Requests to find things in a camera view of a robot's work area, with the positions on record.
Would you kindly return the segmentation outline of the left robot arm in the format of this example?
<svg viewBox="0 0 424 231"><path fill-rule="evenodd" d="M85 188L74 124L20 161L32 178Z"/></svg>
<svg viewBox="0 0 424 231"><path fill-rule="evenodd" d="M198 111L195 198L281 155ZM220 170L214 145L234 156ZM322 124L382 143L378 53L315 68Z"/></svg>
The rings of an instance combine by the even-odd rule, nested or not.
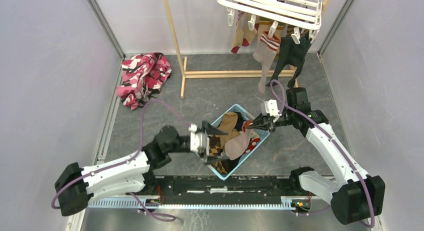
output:
<svg viewBox="0 0 424 231"><path fill-rule="evenodd" d="M157 189L153 171L171 162L170 153L196 154L205 164L213 163L210 137L226 136L227 132L207 121L201 126L190 124L188 131L188 135L180 135L175 127L166 125L151 142L127 156L92 166L67 165L54 183L51 208L68 217L104 198L140 191L151 195Z"/></svg>

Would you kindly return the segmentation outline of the beige pink sock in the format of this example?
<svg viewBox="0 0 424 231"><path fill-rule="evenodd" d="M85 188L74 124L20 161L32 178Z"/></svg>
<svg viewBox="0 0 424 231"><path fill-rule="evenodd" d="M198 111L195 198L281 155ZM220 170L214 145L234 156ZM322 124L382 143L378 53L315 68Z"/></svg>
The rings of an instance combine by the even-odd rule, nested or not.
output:
<svg viewBox="0 0 424 231"><path fill-rule="evenodd" d="M258 82L258 90L261 94L265 93L266 79L270 68L274 62L281 39L275 35L270 35L269 31L264 31L259 39L253 58L261 64L261 77Z"/></svg>

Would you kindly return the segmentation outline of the black sock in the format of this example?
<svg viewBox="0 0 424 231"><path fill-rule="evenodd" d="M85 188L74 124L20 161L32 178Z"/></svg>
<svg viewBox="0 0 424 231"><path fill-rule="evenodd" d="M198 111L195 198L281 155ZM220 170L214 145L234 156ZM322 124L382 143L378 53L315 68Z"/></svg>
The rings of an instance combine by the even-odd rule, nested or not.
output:
<svg viewBox="0 0 424 231"><path fill-rule="evenodd" d="M304 32L300 36L300 43L295 44L291 41L290 51L288 53L288 64L296 67L293 77L288 81L287 87L294 88L297 78L301 75L306 61L306 55L311 47L311 39L309 38L309 31Z"/></svg>
<svg viewBox="0 0 424 231"><path fill-rule="evenodd" d="M291 47L291 41L293 41L291 37L283 37L281 39L278 60L273 75L271 76L271 81L278 80L283 68L286 65L289 65L289 51Z"/></svg>

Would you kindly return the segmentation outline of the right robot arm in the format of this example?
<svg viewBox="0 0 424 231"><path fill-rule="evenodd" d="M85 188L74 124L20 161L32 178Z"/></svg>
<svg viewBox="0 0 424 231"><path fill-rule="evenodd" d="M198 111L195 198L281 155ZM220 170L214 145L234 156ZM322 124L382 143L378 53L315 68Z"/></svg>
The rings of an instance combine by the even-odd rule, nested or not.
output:
<svg viewBox="0 0 424 231"><path fill-rule="evenodd" d="M292 126L311 143L330 168L328 179L311 167L300 167L290 174L289 190L295 195L310 192L325 201L343 225L355 222L375 226L382 213L386 184L362 168L335 135L327 117L312 110L303 87L289 88L283 97L264 101L261 113L248 121L245 129L274 132L277 127Z"/></svg>

